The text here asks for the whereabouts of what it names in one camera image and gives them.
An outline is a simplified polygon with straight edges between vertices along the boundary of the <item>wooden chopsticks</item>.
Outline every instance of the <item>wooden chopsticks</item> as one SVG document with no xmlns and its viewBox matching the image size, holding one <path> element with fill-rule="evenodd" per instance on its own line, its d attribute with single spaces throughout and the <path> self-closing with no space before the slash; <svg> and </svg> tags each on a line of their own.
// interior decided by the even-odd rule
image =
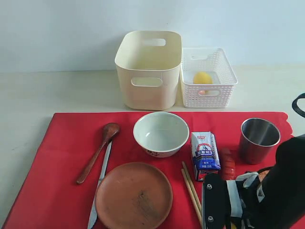
<svg viewBox="0 0 305 229">
<path fill-rule="evenodd" d="M 201 209 L 202 208 L 201 208 L 201 204 L 200 204 L 198 195 L 197 195 L 196 190 L 194 188 L 194 184 L 192 183 L 190 174 L 187 170 L 187 167 L 186 167 L 184 161 L 182 162 L 182 166 L 183 166 L 183 168 L 181 169 L 181 172 L 182 172 L 187 190 L 190 194 L 190 197 L 191 197 L 194 209 L 196 211 L 197 217 L 199 219 L 200 226 L 202 227 L 202 216 L 201 216 Z"/>
</svg>

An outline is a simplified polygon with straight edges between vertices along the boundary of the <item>knife blade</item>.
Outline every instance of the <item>knife blade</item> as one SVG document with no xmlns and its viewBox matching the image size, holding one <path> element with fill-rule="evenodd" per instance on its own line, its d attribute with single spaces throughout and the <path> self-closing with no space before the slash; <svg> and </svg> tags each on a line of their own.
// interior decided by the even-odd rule
<svg viewBox="0 0 305 229">
<path fill-rule="evenodd" d="M 101 175 L 100 175 L 97 187 L 99 186 L 100 182 L 105 177 L 106 168 L 107 168 L 107 164 L 108 164 L 108 159 L 109 159 L 109 155 L 110 155 L 110 151 L 111 151 L 111 146 L 112 146 L 112 142 L 110 142 L 107 146 L 106 153 L 105 153 L 105 156 L 104 156 L 103 165 L 102 165 Z M 93 203 L 92 203 L 92 207 L 91 207 L 91 212 L 90 212 L 90 217 L 89 217 L 89 222 L 88 222 L 88 227 L 87 227 L 88 229 L 93 228 L 93 226 L 96 222 L 96 219 L 97 219 L 97 215 L 96 215 L 96 209 L 95 209 L 95 195 L 94 195 L 94 199 L 93 199 Z"/>
</svg>

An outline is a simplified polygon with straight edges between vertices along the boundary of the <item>white plastic basket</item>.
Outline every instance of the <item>white plastic basket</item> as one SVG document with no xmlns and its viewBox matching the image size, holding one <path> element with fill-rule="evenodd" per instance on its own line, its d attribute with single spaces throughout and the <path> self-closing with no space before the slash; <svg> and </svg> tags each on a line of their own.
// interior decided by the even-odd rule
<svg viewBox="0 0 305 229">
<path fill-rule="evenodd" d="M 134 109 L 164 110 L 174 105 L 182 58 L 179 34 L 133 31 L 115 57 L 124 103 Z"/>
<path fill-rule="evenodd" d="M 193 77 L 200 71 L 208 73 L 213 84 L 193 84 Z M 237 78 L 220 48 L 183 48 L 180 81 L 183 105 L 188 108 L 226 107 L 237 84 Z"/>
</svg>

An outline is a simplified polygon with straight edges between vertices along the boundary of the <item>red cloth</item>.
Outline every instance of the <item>red cloth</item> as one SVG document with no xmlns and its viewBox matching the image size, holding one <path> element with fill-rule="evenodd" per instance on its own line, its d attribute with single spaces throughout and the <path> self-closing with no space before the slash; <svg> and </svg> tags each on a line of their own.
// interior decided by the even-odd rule
<svg viewBox="0 0 305 229">
<path fill-rule="evenodd" d="M 281 132 L 281 141 L 291 137 L 287 115 L 278 112 L 174 112 L 189 125 L 190 132 L 211 131 L 219 149 L 233 151 L 237 175 L 246 170 L 257 171 L 275 163 L 275 148 L 260 165 L 245 165 L 236 155 L 241 123 L 250 117 L 265 118 Z M 135 142 L 132 129 L 146 112 L 55 114 L 37 151 L 31 169 L 4 224 L 5 229 L 84 229 L 90 215 L 105 150 L 98 157 L 91 173 L 81 185 L 75 183 L 102 139 L 102 127 L 117 122 L 121 132 L 114 139 L 107 172 L 118 165 L 142 161 L 159 168 L 173 188 L 173 206 L 161 229 L 200 228 L 181 174 L 185 161 L 193 177 L 189 141 L 174 156 L 154 158 Z M 201 182 L 195 182 L 201 198 Z M 103 228 L 98 222 L 95 228 Z M 301 219 L 295 228 L 305 228 Z"/>
</svg>

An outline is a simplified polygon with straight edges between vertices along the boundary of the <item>stainless steel cup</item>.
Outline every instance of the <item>stainless steel cup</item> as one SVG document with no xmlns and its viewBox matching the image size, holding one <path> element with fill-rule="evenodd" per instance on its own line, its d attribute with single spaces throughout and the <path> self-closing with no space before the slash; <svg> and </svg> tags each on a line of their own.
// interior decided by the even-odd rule
<svg viewBox="0 0 305 229">
<path fill-rule="evenodd" d="M 271 122 L 249 118 L 242 123 L 239 155 L 248 164 L 259 164 L 280 141 L 280 132 Z"/>
</svg>

